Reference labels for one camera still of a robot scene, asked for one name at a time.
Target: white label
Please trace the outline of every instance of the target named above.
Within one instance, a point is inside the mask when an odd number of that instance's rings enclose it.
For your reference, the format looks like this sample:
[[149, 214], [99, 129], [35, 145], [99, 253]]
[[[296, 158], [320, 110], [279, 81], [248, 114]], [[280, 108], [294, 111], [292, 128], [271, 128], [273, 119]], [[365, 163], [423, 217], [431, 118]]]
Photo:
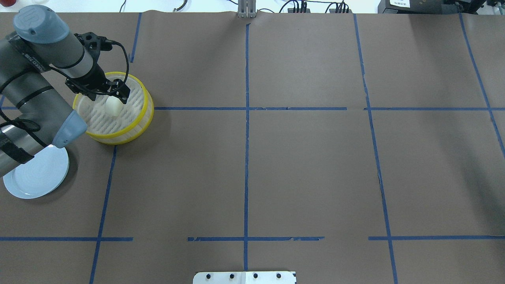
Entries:
[[410, 0], [389, 0], [389, 3], [393, 6], [410, 8]]

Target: yellow bowl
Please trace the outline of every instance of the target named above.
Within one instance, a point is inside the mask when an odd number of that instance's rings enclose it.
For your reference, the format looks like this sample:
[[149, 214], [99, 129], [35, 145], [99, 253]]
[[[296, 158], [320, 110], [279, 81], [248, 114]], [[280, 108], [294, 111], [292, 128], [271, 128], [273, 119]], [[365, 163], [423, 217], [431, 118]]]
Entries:
[[[114, 78], [124, 79], [126, 74], [124, 72], [109, 72], [105, 75], [107, 79], [111, 80]], [[97, 109], [103, 107], [108, 96], [97, 96], [95, 102], [92, 102], [88, 97], [82, 94], [75, 96], [73, 109], [76, 110], [88, 124], [88, 131], [86, 131], [86, 134], [96, 141], [108, 145], [124, 144], [139, 137], [151, 123], [155, 108], [153, 99], [144, 84], [130, 74], [128, 74], [128, 81], [126, 84], [132, 89], [127, 105], [134, 103], [132, 100], [137, 100], [137, 107], [133, 108], [131, 111], [122, 111], [115, 119], [105, 117], [103, 111], [97, 111]]]

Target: table surface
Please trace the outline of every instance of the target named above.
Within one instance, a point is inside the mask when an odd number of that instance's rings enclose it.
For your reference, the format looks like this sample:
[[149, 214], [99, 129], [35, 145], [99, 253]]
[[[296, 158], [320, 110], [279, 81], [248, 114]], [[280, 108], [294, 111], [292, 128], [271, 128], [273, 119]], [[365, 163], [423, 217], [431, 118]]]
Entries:
[[0, 187], [1, 283], [505, 279], [504, 17], [60, 15], [123, 43], [156, 110], [130, 143], [79, 138], [44, 197]]
[[[49, 0], [44, 5], [56, 12], [118, 12], [124, 0]], [[348, 0], [346, 3], [354, 13], [377, 13], [377, 5], [380, 0]], [[157, 10], [172, 12], [183, 3], [183, 0], [127, 0], [123, 12], [145, 12]], [[256, 8], [268, 8], [279, 12], [286, 0], [257, 0]], [[33, 4], [33, 0], [17, 0], [12, 7], [0, 6], [0, 12], [17, 12], [20, 8]], [[328, 4], [308, 3], [312, 13], [324, 13]], [[237, 5], [227, 0], [188, 0], [186, 7], [180, 12], [224, 12], [237, 11]], [[485, 5], [479, 9], [480, 15], [499, 15], [498, 8]]]

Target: metal bracket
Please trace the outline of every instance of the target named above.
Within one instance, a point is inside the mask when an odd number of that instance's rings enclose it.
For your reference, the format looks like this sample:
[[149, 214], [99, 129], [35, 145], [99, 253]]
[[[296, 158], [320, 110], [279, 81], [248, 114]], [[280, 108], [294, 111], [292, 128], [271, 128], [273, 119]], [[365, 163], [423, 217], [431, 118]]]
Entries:
[[239, 18], [256, 18], [256, 0], [238, 0]]
[[294, 271], [199, 272], [193, 284], [296, 284]]

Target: white metal plate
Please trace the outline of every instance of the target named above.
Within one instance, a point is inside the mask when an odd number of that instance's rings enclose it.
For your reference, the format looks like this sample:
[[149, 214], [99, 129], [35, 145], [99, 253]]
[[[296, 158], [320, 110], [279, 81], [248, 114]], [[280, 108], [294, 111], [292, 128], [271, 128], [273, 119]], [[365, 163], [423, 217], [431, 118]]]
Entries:
[[296, 284], [296, 272], [199, 272], [193, 284]]

